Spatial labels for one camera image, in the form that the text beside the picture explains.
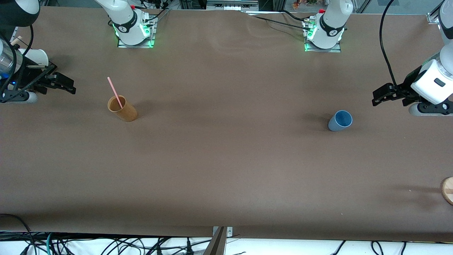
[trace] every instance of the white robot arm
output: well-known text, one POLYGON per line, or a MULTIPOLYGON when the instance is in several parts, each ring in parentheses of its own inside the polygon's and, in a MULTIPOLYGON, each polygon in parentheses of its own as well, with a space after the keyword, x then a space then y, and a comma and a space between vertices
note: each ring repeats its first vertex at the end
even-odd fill
POLYGON ((149 37, 149 14, 132 9, 126 0, 95 0, 106 10, 116 34, 127 45, 136 45, 149 37))
POLYGON ((373 106, 403 99, 414 116, 453 116, 453 0, 445 0, 439 11, 445 46, 406 76, 402 84, 387 83, 373 92, 373 106))
POLYGON ((332 0, 324 13, 311 16, 314 20, 313 32, 307 39, 320 49, 330 49, 344 32, 344 25, 352 13, 354 5, 351 0, 332 0))

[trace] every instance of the brown paper cup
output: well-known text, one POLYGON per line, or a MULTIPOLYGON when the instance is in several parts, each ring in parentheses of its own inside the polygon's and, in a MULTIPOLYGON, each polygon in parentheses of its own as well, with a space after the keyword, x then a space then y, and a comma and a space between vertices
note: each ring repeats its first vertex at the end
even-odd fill
POLYGON ((134 121, 137 118, 137 110, 126 100, 126 98, 121 95, 118 95, 118 97, 123 105, 122 109, 116 97, 110 98, 107 107, 112 113, 115 113, 118 117, 120 117, 121 120, 126 122, 134 121))

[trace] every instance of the pink straw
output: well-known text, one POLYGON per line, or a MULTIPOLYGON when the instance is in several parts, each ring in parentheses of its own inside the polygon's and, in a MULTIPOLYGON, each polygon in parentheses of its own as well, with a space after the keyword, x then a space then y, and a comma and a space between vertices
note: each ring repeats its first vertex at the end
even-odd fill
POLYGON ((112 80, 110 80, 110 77, 107 77, 107 80, 109 80, 110 87, 113 89, 113 93, 115 93, 116 99, 118 100, 118 103, 121 106, 121 109, 123 108, 123 105, 121 104, 120 98, 118 97, 118 94, 116 93, 115 87, 113 86, 112 80))

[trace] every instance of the brown table surface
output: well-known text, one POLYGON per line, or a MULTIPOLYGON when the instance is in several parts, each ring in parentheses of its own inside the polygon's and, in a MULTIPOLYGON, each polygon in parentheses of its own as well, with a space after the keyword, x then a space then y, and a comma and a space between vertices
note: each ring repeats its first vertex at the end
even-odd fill
MULTIPOLYGON (((352 15, 323 54, 238 11, 171 11, 153 49, 118 49, 103 9, 43 8, 33 47, 77 94, 0 107, 0 211, 35 231, 452 241, 453 120, 371 105, 380 18, 352 15), (107 76, 139 119, 108 111, 107 76), (339 109, 354 123, 330 132, 339 109)), ((443 45, 422 15, 389 15, 384 41, 400 82, 443 45)))

